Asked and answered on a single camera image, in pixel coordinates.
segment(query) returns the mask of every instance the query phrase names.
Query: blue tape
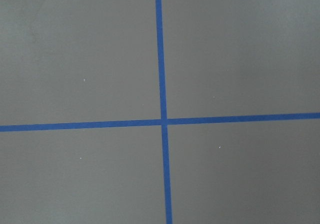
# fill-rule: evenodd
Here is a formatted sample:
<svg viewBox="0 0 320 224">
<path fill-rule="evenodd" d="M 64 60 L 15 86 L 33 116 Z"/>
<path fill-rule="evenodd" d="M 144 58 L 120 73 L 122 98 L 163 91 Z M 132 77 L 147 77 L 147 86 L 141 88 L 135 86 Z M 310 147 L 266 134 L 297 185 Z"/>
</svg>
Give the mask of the blue tape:
<svg viewBox="0 0 320 224">
<path fill-rule="evenodd" d="M 168 125 L 201 124 L 201 123 L 238 123 L 258 121 L 280 121 L 298 119 L 318 119 L 320 113 L 293 113 L 293 114 L 269 114 L 250 116 L 226 116 L 207 118 L 172 118 L 167 120 Z"/>
<path fill-rule="evenodd" d="M 115 127 L 136 127 L 136 126 L 154 126 L 154 125 L 161 125 L 161 120 L 149 119 L 149 120 L 126 120 L 126 121 L 85 122 L 85 123 L 8 125 L 8 126 L 0 126 L 0 132 L 81 129 L 81 128 L 115 128 Z"/>
<path fill-rule="evenodd" d="M 163 159 L 163 181 L 165 199 L 165 218 L 166 224 L 172 224 L 172 205 L 171 205 L 171 185 L 170 185 L 170 161 L 169 161 L 169 141 L 167 125 L 167 97 L 166 97 L 166 74 L 164 56 L 164 35 L 162 26 L 162 0 L 155 0 L 156 15 L 156 36 L 158 51 L 158 72 L 159 72 L 159 91 L 161 108 L 161 135 L 162 135 L 162 159 Z"/>
</svg>

